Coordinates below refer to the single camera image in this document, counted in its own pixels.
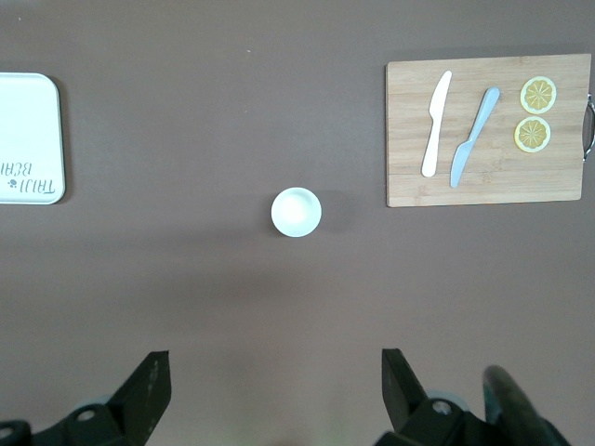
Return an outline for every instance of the metal handle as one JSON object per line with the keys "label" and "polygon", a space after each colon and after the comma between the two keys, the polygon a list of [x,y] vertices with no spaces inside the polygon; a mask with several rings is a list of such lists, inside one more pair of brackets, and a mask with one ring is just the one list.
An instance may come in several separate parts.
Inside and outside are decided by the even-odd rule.
{"label": "metal handle", "polygon": [[591,133],[588,139],[590,143],[584,147],[585,154],[583,155],[583,161],[587,160],[591,150],[595,147],[595,104],[593,104],[593,98],[590,93],[587,95],[587,110],[591,112]]}

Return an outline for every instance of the knife blade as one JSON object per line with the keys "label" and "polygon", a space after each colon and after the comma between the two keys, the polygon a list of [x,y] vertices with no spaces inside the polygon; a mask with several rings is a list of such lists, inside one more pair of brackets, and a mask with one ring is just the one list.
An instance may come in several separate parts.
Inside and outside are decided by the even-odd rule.
{"label": "knife blade", "polygon": [[453,77],[453,72],[446,71],[443,77],[434,89],[434,94],[430,101],[430,116],[431,116],[431,130],[430,139],[428,139],[428,146],[424,154],[424,160],[421,165],[421,175],[424,177],[433,177],[436,173],[436,164],[438,163],[438,140],[440,138],[440,127],[443,121],[444,103],[446,102],[446,94],[448,93],[448,86]]}
{"label": "knife blade", "polygon": [[482,131],[487,118],[489,118],[492,113],[499,97],[500,90],[497,86],[488,88],[483,94],[482,104],[475,117],[473,127],[469,132],[469,139],[456,148],[455,158],[453,158],[453,166],[450,171],[451,188],[456,188],[458,186],[458,182],[461,179],[461,175],[463,175],[463,169],[465,168],[469,155],[471,155],[471,150],[475,145],[475,141],[480,135],[480,132]]}

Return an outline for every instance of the blue knife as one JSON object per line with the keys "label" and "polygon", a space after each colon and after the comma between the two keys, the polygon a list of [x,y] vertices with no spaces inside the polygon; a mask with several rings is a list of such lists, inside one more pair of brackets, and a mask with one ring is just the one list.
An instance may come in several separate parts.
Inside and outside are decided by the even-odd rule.
{"label": "blue knife", "polygon": [[480,109],[477,112],[475,123],[473,124],[471,132],[469,133],[469,139],[456,148],[455,158],[453,159],[453,167],[450,171],[451,188],[458,186],[458,181],[461,179],[463,169],[465,168],[465,164],[467,163],[469,155],[471,155],[473,145],[475,144],[477,137],[480,135],[487,118],[492,113],[492,110],[494,109],[499,97],[500,90],[496,86],[488,88],[483,95],[482,105],[480,105]]}

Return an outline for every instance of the white tray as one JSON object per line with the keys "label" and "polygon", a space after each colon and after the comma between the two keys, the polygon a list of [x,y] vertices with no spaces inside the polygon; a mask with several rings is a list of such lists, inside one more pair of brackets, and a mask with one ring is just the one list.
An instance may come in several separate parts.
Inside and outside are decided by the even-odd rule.
{"label": "white tray", "polygon": [[0,203],[64,194],[58,89],[43,74],[0,72]]}

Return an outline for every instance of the lemon slice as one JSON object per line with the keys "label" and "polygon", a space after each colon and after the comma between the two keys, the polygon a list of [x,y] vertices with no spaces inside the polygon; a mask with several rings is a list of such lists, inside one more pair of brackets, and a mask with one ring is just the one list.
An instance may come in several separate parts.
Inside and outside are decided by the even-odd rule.
{"label": "lemon slice", "polygon": [[547,112],[555,101],[556,85],[548,77],[536,76],[522,86],[521,105],[532,114]]}
{"label": "lemon slice", "polygon": [[529,116],[519,122],[514,130],[514,142],[522,151],[535,153],[549,143],[551,130],[548,122],[539,116]]}

